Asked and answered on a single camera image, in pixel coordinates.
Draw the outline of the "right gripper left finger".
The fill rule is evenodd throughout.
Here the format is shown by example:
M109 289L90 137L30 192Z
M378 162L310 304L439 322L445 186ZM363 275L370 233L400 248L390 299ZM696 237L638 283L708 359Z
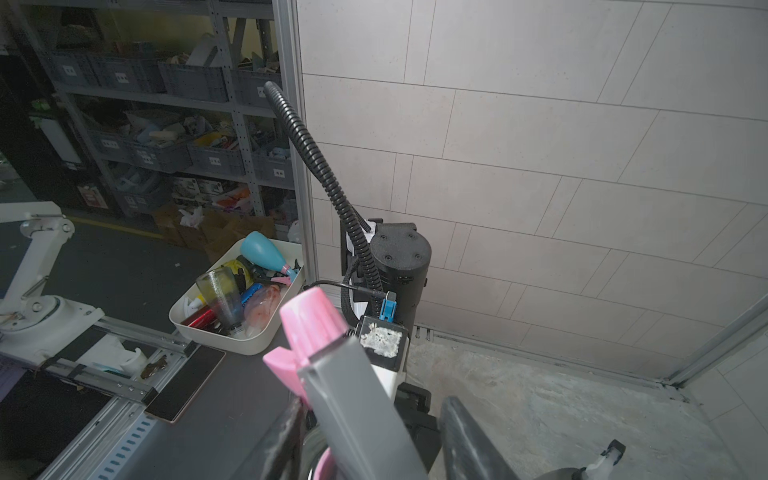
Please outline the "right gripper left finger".
M298 479L305 418L304 401L292 397L231 479Z

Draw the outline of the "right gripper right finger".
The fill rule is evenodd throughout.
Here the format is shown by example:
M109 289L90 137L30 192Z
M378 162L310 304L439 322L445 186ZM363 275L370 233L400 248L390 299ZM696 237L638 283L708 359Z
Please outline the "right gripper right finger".
M439 430L447 479L519 479L458 397L443 400Z

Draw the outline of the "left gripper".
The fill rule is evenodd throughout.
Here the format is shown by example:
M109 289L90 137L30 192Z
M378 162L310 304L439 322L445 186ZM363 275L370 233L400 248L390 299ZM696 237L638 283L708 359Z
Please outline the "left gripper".
M410 383L398 386L394 404L427 472L430 472L441 450L438 420L430 414L431 393Z

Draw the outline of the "pink grey spray nozzle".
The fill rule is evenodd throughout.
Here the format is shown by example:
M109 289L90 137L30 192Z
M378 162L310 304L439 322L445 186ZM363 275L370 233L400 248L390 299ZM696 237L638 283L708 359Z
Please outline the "pink grey spray nozzle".
M426 479L393 399L323 290L298 294L279 315L290 347L263 360L314 412L330 449L321 472L334 466L342 479Z

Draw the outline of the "black white spray nozzle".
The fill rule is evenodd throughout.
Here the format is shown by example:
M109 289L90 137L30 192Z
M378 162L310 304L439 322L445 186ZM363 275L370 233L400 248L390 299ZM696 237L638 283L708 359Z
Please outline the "black white spray nozzle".
M626 452L626 446L614 439L597 460L572 475L573 480L608 480Z

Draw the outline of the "grey bottle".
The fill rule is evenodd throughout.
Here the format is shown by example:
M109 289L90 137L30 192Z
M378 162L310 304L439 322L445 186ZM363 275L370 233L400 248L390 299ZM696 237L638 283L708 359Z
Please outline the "grey bottle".
M582 479L582 472L584 471L584 467L582 468L574 468L574 467L565 467L565 468L559 468L556 470L552 470L549 472L546 472L538 477L536 477L534 480L581 480Z

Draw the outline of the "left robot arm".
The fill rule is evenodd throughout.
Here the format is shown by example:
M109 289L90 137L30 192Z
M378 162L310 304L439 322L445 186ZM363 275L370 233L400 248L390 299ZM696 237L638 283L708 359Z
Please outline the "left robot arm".
M437 420L430 414L431 393L406 381L417 307L427 284L432 249L413 223L365 221L363 232L378 268L383 297L366 285L362 261L348 235L341 235L341 310L351 333L362 341L380 382L399 413L417 452L430 470L441 449Z

